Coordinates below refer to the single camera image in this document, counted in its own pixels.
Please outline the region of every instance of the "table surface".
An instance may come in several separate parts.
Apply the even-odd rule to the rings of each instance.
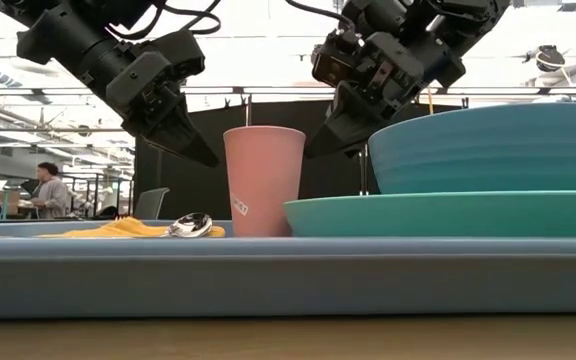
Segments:
[[[576,316],[0,323],[2,360],[576,360]]]

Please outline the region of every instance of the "black panel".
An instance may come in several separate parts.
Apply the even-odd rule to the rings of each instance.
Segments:
[[[284,126],[313,136],[326,120],[329,101],[253,103],[252,124]],[[305,159],[299,198],[357,195],[361,189],[359,162],[344,154]]]
[[[193,161],[161,153],[137,142],[135,195],[157,187],[167,187],[160,218],[177,219],[191,212],[205,212],[215,219],[230,219],[228,178],[223,133],[231,128],[245,125],[242,107],[192,113],[191,119],[221,163],[208,168]]]
[[[253,125],[285,126],[311,136],[326,116],[328,101],[253,103]],[[457,109],[435,105],[435,112]],[[410,119],[428,114],[427,105],[411,105],[400,115]],[[228,180],[223,133],[245,124],[242,107],[191,114],[193,123],[214,149],[221,164],[214,169],[192,161],[160,153],[138,140],[135,159],[135,199],[143,191],[168,187],[161,218],[176,219],[191,212],[206,212],[216,219],[230,219]],[[368,171],[368,189],[379,193],[372,167]],[[304,161],[299,197],[317,198],[356,195],[360,191],[360,170],[356,159],[334,154]]]

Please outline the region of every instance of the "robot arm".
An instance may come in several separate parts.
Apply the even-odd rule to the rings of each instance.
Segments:
[[[336,88],[330,116],[306,155],[349,151],[397,114],[433,80],[448,87],[465,68],[463,56],[499,21],[510,0],[348,0],[342,14],[286,0],[299,9],[341,20],[315,54],[313,76]],[[204,70],[204,55],[190,27],[133,43],[154,27],[166,0],[0,0],[0,11],[29,29],[18,34],[17,55],[60,62],[124,120],[122,127],[161,149],[214,166],[218,159],[188,116],[180,85]],[[122,35],[154,5],[142,34]]]
[[[313,77],[336,88],[306,155],[352,151],[432,81],[449,87],[461,57],[499,22],[509,0],[348,0],[339,29],[313,56]]]
[[[141,43],[113,36],[120,34],[111,25],[132,28],[153,4],[157,15],[151,26],[126,38],[145,37],[164,9],[219,22],[210,13],[174,9],[164,0],[0,0],[0,11],[29,28],[17,34],[19,57],[44,65],[54,58],[123,118],[128,133],[214,166],[218,159],[191,123],[180,91],[187,77],[204,70],[197,32],[187,25]]]

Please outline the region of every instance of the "person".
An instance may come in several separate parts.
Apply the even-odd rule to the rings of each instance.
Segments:
[[[30,201],[37,208],[40,219],[55,219],[66,216],[68,188],[57,176],[59,169],[53,163],[37,165],[39,185],[33,191]]]

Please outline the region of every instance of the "yellow cloth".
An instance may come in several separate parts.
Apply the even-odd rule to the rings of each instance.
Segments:
[[[102,225],[96,229],[73,230],[63,234],[41,235],[51,238],[104,238],[104,237],[160,237],[165,234],[168,226],[147,226],[135,218],[123,218]],[[213,226],[206,237],[224,237],[226,231],[219,226]]]

